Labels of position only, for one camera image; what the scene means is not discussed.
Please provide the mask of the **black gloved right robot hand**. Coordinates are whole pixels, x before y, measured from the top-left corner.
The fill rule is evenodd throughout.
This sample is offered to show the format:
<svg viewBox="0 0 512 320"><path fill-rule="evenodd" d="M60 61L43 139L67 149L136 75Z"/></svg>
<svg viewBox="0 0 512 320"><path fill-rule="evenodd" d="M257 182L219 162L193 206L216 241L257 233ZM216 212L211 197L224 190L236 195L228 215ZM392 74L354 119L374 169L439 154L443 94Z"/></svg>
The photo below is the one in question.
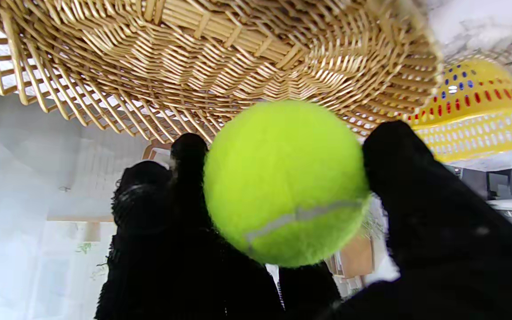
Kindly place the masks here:
<svg viewBox="0 0 512 320"><path fill-rule="evenodd" d="M97 320L512 320L512 223L404 122L384 122L362 145L400 276L346 300L325 263L280 268L276 286L216 233L201 186L207 151L186 133L171 146L173 169L124 170Z"/></svg>

